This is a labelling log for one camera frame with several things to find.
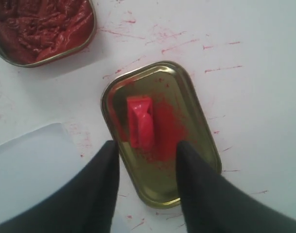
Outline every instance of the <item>red powder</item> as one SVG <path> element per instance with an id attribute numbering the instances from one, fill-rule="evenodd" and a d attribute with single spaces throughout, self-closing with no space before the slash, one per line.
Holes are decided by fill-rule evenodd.
<path id="1" fill-rule="evenodd" d="M 144 154 L 149 162 L 175 160 L 177 143 L 187 137 L 182 118 L 181 112 L 169 104 L 165 98 L 153 102 L 155 147 L 151 153 Z"/>
<path id="2" fill-rule="evenodd" d="M 0 0 L 0 46 L 21 64 L 78 47 L 93 28 L 89 0 Z"/>

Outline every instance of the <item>white surface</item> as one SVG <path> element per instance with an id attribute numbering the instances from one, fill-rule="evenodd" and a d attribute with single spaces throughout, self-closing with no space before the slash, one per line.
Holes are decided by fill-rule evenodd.
<path id="1" fill-rule="evenodd" d="M 223 169 L 240 170 L 225 177 L 296 218 L 296 0 L 98 0 L 95 6 L 100 30 L 85 52 L 34 69 L 0 59 L 0 144 L 64 122 L 87 162 L 110 139 L 100 110 L 107 84 L 150 62 L 173 60 L 192 75 L 209 126 L 220 131 L 214 139 Z M 144 222 L 132 232 L 185 233 L 179 207 L 156 215 L 121 167 L 117 209 L 130 229 Z"/>
<path id="2" fill-rule="evenodd" d="M 84 167 L 61 124 L 0 146 L 0 223 L 46 199 Z"/>

